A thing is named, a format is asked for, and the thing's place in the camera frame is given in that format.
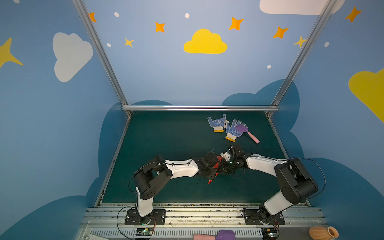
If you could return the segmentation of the red square paper sheet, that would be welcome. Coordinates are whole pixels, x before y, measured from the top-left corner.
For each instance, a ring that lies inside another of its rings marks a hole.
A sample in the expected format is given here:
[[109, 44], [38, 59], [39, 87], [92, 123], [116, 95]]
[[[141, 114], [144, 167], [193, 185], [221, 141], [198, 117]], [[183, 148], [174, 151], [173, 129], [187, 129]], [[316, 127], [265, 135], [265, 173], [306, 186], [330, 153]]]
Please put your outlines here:
[[219, 174], [219, 168], [222, 165], [223, 158], [219, 157], [219, 156], [217, 156], [217, 158], [218, 158], [218, 161], [211, 168], [211, 174], [209, 175], [209, 183], [208, 184], [210, 184], [215, 179], [215, 177]]

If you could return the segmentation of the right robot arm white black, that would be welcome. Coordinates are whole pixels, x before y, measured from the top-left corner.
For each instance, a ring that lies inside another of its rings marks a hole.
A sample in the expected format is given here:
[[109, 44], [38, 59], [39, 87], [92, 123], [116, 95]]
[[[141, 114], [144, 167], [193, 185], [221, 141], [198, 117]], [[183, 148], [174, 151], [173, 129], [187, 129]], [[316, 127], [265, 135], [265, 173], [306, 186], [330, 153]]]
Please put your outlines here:
[[285, 160], [245, 153], [238, 144], [229, 147], [220, 156], [226, 172], [245, 168], [276, 177], [280, 190], [259, 206], [259, 215], [265, 219], [303, 202], [319, 190], [318, 184], [298, 158]]

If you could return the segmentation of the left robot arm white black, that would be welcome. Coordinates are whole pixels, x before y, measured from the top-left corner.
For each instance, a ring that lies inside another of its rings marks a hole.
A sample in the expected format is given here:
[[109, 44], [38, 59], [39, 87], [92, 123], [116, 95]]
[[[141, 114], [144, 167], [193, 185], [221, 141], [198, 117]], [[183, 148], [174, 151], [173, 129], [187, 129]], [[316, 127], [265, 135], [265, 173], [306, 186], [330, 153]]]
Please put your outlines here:
[[172, 179], [183, 177], [203, 177], [209, 181], [218, 175], [223, 158], [210, 152], [202, 158], [184, 161], [170, 161], [156, 156], [148, 164], [133, 174], [138, 194], [136, 206], [140, 218], [151, 216], [154, 197]]

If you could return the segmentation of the right blue dotted work glove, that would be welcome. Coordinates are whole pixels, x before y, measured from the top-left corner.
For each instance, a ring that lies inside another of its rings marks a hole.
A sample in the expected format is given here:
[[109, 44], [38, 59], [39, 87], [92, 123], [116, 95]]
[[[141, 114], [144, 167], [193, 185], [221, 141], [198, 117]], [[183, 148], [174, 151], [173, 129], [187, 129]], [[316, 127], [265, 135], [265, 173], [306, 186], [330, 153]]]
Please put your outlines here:
[[246, 127], [247, 125], [245, 123], [242, 123], [241, 120], [237, 121], [234, 119], [231, 123], [227, 122], [226, 124], [226, 139], [231, 142], [235, 142], [238, 137], [240, 137], [243, 132], [236, 129], [237, 126], [243, 126]]

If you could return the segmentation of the blue dotted work glove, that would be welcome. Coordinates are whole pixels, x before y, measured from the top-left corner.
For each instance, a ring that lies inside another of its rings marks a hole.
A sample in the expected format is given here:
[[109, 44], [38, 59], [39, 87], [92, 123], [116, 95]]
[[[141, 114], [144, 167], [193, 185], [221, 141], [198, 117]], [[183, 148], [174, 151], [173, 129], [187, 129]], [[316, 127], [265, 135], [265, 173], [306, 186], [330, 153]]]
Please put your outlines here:
[[215, 120], [211, 117], [207, 117], [207, 120], [211, 128], [213, 128], [214, 133], [223, 133], [229, 123], [226, 114], [223, 114], [221, 118]]
[[243, 126], [246, 127], [247, 125], [245, 123], [242, 123], [241, 120], [237, 121], [234, 119], [231, 123], [227, 122], [226, 124], [226, 139], [231, 142], [235, 142], [238, 137], [240, 137], [243, 132], [236, 129], [237, 126]]

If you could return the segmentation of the purple pink brush on table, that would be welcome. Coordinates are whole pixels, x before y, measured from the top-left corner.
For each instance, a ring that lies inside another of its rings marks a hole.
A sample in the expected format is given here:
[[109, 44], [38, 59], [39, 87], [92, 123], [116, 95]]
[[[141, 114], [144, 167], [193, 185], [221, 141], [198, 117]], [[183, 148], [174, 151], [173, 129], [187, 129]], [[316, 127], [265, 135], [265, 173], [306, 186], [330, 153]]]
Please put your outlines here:
[[259, 144], [260, 143], [260, 140], [258, 138], [256, 138], [250, 131], [249, 131], [249, 128], [245, 125], [238, 125], [236, 126], [236, 130], [239, 131], [239, 132], [242, 132], [242, 133], [247, 133], [248, 136], [256, 143], [256, 144]]

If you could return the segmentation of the right green circuit board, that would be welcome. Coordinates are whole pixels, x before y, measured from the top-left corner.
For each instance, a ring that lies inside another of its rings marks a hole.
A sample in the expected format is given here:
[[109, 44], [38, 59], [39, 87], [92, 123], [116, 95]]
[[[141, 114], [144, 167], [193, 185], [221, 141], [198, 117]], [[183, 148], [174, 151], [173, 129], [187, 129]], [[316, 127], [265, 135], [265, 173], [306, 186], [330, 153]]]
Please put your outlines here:
[[262, 240], [276, 240], [279, 237], [278, 230], [275, 228], [262, 228]]

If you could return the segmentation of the green circuit board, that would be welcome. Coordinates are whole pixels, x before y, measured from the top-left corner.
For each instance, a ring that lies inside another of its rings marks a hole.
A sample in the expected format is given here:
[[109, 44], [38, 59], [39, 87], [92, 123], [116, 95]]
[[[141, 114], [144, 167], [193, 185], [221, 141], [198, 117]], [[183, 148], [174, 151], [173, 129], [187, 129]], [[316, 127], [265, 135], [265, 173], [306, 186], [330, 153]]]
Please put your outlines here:
[[148, 228], [137, 228], [135, 236], [152, 236], [153, 230]]
[[278, 230], [275, 228], [262, 228], [262, 240], [276, 240], [279, 237]]

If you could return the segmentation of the terracotta ribbed vase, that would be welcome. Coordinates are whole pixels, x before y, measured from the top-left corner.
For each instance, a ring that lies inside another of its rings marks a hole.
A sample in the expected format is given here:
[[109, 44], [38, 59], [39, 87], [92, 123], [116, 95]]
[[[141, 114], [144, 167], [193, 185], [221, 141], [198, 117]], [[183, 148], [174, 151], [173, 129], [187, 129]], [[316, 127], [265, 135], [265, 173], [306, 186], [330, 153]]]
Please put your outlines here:
[[311, 227], [309, 234], [313, 240], [332, 240], [337, 239], [340, 235], [333, 227]]

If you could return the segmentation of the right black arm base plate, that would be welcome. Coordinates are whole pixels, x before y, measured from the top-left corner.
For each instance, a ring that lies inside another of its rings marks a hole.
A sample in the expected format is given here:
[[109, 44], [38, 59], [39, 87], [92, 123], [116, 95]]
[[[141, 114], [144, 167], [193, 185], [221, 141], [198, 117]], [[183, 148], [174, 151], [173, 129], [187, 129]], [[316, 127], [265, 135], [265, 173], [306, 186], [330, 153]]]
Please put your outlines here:
[[241, 209], [241, 216], [245, 219], [246, 225], [285, 225], [282, 212], [270, 215], [266, 210]]

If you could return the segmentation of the right aluminium frame post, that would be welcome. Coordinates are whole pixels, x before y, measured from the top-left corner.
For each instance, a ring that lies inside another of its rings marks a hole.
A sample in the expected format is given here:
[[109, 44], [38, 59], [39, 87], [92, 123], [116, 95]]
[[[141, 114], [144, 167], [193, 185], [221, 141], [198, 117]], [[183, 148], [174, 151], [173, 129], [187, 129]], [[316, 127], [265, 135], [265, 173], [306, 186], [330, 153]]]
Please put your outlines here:
[[277, 112], [279, 110], [279, 104], [281, 100], [283, 99], [285, 93], [287, 92], [288, 88], [290, 87], [291, 83], [293, 82], [294, 78], [296, 77], [297, 73], [299, 72], [301, 66], [303, 65], [305, 59], [307, 58], [308, 54], [310, 53], [312, 47], [314, 46], [316, 40], [320, 36], [322, 30], [324, 29], [325, 25], [327, 24], [329, 18], [332, 15], [333, 8], [335, 7], [337, 1], [336, 0], [330, 0], [327, 1], [323, 10], [321, 11], [321, 14], [319, 15], [318, 19], [316, 20], [313, 28], [311, 29], [307, 41], [304, 42], [304, 46], [301, 47], [301, 50], [294, 61], [293, 66], [291, 67], [290, 71], [288, 72], [288, 75], [284, 79], [281, 87], [279, 88], [276, 96], [274, 97], [271, 108], [273, 110], [270, 110], [267, 112], [267, 118], [270, 119], [274, 112]]

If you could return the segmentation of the aluminium frame post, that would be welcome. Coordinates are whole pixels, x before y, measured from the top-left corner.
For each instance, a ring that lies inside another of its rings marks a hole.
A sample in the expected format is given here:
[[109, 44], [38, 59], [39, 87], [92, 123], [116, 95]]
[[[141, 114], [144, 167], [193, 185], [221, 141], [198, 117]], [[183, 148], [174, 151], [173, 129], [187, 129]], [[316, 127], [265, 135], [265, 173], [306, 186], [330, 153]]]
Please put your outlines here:
[[105, 71], [112, 83], [112, 86], [114, 87], [115, 89], [115, 92], [122, 104], [122, 107], [124, 106], [127, 106], [128, 105], [128, 102], [127, 102], [127, 99], [125, 97], [125, 94], [122, 90], [122, 87], [119, 83], [119, 80], [113, 70], [113, 67], [108, 59], [108, 56], [106, 54], [106, 51], [102, 45], [102, 42], [98, 36], [98, 33], [96, 31], [96, 28], [94, 27], [94, 24], [93, 24], [93, 21], [91, 20], [91, 17], [89, 15], [89, 12], [87, 10], [87, 7], [84, 3], [84, 1], [82, 0], [73, 0], [72, 1], [78, 14], [79, 14], [79, 17], [81, 18], [82, 22], [83, 22], [83, 25], [93, 43], [93, 46], [105, 68]]
[[327, 24], [329, 18], [332, 15], [333, 8], [335, 7], [337, 1], [336, 0], [330, 0], [327, 1], [323, 10], [321, 11], [321, 14], [319, 15], [318, 19], [316, 20], [313, 28], [311, 29], [307, 41], [304, 42], [304, 46], [301, 47], [301, 50], [294, 61], [293, 66], [291, 67], [290, 71], [288, 72], [288, 75], [284, 79], [281, 87], [279, 88], [276, 96], [274, 97], [271, 108], [273, 110], [270, 110], [267, 112], [267, 118], [270, 119], [274, 112], [277, 112], [279, 110], [279, 104], [281, 100], [283, 99], [285, 93], [287, 92], [288, 88], [290, 87], [291, 83], [293, 82], [294, 78], [296, 77], [297, 73], [299, 72], [301, 66], [303, 65], [305, 59], [307, 58], [308, 54], [310, 53], [312, 47], [314, 46], [316, 40], [320, 36], [322, 30], [324, 29], [325, 25]]

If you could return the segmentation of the rear aluminium frame bar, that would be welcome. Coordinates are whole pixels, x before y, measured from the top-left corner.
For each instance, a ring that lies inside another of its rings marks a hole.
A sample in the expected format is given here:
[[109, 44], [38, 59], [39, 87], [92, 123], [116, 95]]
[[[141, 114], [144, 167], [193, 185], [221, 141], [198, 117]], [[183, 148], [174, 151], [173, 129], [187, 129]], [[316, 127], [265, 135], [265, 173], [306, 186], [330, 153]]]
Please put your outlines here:
[[165, 105], [122, 105], [124, 111], [251, 111], [276, 112], [278, 106], [165, 106]]

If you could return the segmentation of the front aluminium rail base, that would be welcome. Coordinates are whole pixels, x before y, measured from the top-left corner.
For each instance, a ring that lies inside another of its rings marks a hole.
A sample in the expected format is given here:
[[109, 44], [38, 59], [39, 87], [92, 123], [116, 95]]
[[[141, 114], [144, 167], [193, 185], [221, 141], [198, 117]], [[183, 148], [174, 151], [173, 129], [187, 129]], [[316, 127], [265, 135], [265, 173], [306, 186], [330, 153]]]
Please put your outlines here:
[[154, 210], [161, 216], [147, 226], [131, 220], [128, 211], [131, 205], [122, 203], [101, 204], [88, 208], [77, 240], [139, 239], [138, 229], [153, 229], [150, 240], [191, 240], [195, 234], [216, 235], [221, 230], [234, 231], [238, 240], [260, 240], [263, 229], [277, 232], [280, 240], [308, 240], [311, 227], [327, 227], [327, 221], [320, 208], [299, 204], [284, 210], [279, 216], [281, 223], [257, 223], [245, 218], [244, 210], [257, 210], [256, 204], [156, 204]]

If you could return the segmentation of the left aluminium frame post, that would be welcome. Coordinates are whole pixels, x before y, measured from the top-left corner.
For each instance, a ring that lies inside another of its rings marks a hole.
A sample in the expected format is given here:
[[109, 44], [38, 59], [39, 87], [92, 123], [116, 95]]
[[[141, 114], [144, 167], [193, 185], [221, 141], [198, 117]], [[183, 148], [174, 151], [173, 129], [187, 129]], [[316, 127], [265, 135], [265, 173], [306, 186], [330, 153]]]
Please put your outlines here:
[[128, 102], [127, 102], [127, 99], [125, 97], [125, 94], [122, 90], [122, 87], [119, 83], [119, 80], [113, 70], [113, 67], [108, 59], [108, 56], [106, 54], [106, 51], [102, 45], [102, 42], [98, 36], [98, 33], [96, 31], [96, 28], [94, 27], [94, 24], [93, 24], [93, 21], [91, 20], [91, 17], [89, 15], [89, 12], [87, 10], [87, 7], [84, 3], [84, 1], [82, 0], [73, 0], [72, 1], [78, 14], [79, 14], [79, 17], [81, 18], [82, 22], [83, 22], [83, 25], [93, 43], [93, 46], [105, 68], [105, 71], [112, 83], [112, 86], [114, 87], [115, 89], [115, 92], [122, 104], [122, 107], [124, 106], [127, 106], [128, 105]]

